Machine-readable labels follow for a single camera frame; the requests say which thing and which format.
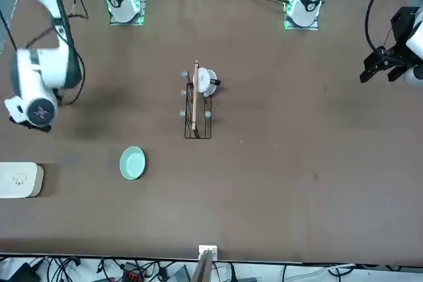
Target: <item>wire rack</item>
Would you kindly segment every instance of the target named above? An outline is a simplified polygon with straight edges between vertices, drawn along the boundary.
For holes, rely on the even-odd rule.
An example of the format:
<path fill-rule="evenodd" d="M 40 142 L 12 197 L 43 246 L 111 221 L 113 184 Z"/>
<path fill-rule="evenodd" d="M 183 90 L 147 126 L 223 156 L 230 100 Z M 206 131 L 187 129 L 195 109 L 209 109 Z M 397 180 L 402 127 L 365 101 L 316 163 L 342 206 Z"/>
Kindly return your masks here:
<path fill-rule="evenodd" d="M 182 72 L 182 76 L 187 79 L 186 90 L 182 91 L 182 95 L 185 95 L 185 111 L 180 112 L 180 115 L 185 118 L 184 137 L 185 139 L 210 139 L 212 137 L 212 97 L 199 94 L 198 98 L 202 100 L 202 103 L 198 104 L 198 110 L 202 111 L 197 112 L 196 128 L 192 129 L 194 84 L 187 71 Z"/>

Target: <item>metal bracket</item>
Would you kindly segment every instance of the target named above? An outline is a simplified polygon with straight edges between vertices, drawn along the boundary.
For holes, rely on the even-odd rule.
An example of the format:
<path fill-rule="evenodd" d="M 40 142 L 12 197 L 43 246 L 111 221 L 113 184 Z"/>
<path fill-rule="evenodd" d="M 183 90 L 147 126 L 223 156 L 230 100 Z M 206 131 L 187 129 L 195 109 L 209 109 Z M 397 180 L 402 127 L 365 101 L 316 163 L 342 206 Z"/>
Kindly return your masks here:
<path fill-rule="evenodd" d="M 198 255 L 200 259 L 191 282 L 210 282 L 212 263 L 217 260 L 217 246 L 199 245 Z"/>

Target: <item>table surface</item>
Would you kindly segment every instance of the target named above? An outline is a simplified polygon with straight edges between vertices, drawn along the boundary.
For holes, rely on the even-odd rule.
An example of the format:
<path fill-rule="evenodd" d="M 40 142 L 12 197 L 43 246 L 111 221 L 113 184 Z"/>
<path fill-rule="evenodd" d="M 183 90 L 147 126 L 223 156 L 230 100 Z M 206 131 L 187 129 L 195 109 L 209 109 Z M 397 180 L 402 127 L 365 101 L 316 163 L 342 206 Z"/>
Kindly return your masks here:
<path fill-rule="evenodd" d="M 386 73 L 360 84 L 368 1 L 326 0 L 308 32 L 283 30 L 266 0 L 148 0 L 141 27 L 109 26 L 104 2 L 85 0 L 90 21 L 71 21 L 80 100 L 49 134 L 0 108 L 0 160 L 46 169 L 37 198 L 1 201 L 1 250 L 195 258 L 216 244 L 226 260 L 421 265 L 422 92 Z M 377 45 L 402 5 L 377 0 Z M 47 26 L 19 1 L 18 45 Z M 222 81 L 205 141 L 185 140 L 178 115 L 195 59 Z M 118 168 L 130 145 L 147 153 L 136 181 Z"/>

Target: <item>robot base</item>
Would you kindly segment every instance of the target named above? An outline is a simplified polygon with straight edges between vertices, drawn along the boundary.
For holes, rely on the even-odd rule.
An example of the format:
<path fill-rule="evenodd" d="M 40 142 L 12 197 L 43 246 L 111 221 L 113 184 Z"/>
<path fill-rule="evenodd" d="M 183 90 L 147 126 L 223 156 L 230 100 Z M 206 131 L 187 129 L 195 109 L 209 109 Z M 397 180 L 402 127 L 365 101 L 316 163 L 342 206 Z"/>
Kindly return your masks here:
<path fill-rule="evenodd" d="M 118 22 L 115 18 L 110 14 L 109 24 L 111 26 L 142 26 L 144 24 L 144 16 L 145 16 L 145 3 L 147 0 L 135 0 L 135 6 L 140 8 L 139 13 L 128 22 Z"/>
<path fill-rule="evenodd" d="M 284 3 L 284 29 L 285 30 L 318 30 L 319 29 L 319 23 L 317 20 L 317 17 L 315 21 L 307 27 L 302 27 L 296 25 L 289 17 L 288 17 L 288 11 L 291 9 L 291 4 L 295 0 L 288 0 L 289 4 Z"/>

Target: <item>light green bowl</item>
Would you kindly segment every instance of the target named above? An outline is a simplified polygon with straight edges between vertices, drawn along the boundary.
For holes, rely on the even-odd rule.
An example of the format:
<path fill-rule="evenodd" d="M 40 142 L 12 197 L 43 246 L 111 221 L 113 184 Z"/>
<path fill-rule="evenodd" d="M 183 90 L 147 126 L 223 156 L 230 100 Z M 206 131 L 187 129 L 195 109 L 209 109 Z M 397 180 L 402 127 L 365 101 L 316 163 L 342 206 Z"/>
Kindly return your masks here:
<path fill-rule="evenodd" d="M 127 148 L 120 157 L 119 168 L 127 180 L 139 178 L 145 169 L 145 155 L 139 147 Z"/>

